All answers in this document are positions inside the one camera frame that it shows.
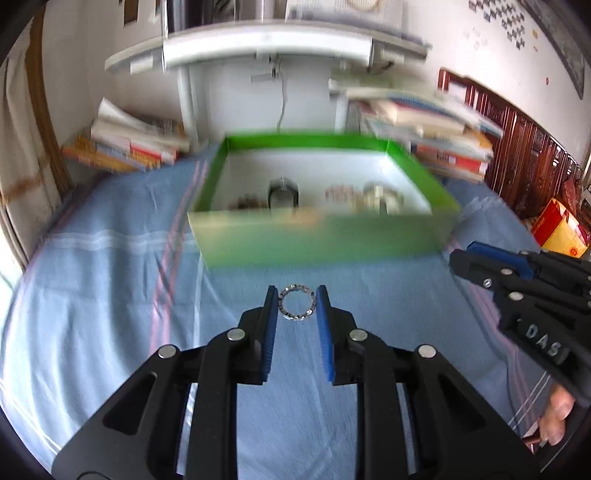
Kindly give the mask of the person's right hand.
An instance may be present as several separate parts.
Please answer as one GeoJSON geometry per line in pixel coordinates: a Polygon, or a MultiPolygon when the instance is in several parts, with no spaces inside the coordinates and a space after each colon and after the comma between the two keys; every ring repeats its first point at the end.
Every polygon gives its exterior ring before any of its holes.
{"type": "Polygon", "coordinates": [[[540,438],[555,446],[565,435],[565,420],[575,404],[574,397],[561,385],[552,386],[544,414],[538,422],[540,438]]]}

